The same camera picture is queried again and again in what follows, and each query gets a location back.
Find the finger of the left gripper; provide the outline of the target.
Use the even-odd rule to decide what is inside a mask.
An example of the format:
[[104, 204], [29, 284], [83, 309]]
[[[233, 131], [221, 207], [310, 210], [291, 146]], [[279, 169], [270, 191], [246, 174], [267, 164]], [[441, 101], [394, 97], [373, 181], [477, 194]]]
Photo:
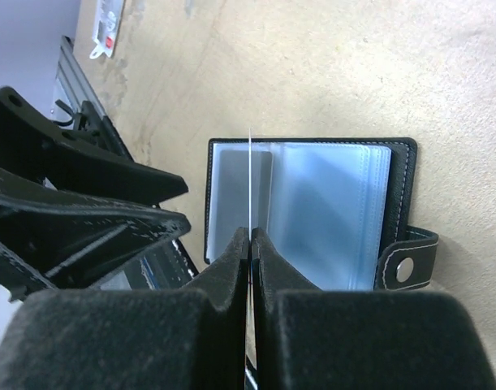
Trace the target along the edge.
[[190, 228], [184, 214], [46, 188], [0, 168], [0, 284], [14, 300], [96, 286]]
[[57, 189], [147, 206], [188, 192], [184, 179], [118, 156], [62, 130], [13, 88], [0, 88], [0, 167]]

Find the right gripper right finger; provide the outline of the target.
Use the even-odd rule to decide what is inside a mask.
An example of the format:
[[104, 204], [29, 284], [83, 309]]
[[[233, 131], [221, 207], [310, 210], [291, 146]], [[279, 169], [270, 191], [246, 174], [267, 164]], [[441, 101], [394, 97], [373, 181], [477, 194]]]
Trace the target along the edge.
[[432, 291], [322, 291], [252, 232], [261, 389], [495, 389], [473, 321]]

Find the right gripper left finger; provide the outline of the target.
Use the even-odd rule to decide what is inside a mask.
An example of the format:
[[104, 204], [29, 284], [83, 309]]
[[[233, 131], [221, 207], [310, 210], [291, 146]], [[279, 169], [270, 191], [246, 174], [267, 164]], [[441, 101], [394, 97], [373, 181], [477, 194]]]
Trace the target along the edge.
[[46, 290], [0, 344], [0, 389], [241, 389], [248, 231], [178, 289]]

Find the black leather card holder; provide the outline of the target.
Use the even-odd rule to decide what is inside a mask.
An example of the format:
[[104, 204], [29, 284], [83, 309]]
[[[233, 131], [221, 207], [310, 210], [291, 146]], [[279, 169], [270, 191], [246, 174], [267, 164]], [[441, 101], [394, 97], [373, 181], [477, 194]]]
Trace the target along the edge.
[[204, 260], [260, 228], [324, 290], [423, 288], [438, 235], [408, 222], [417, 144], [400, 138], [209, 141]]

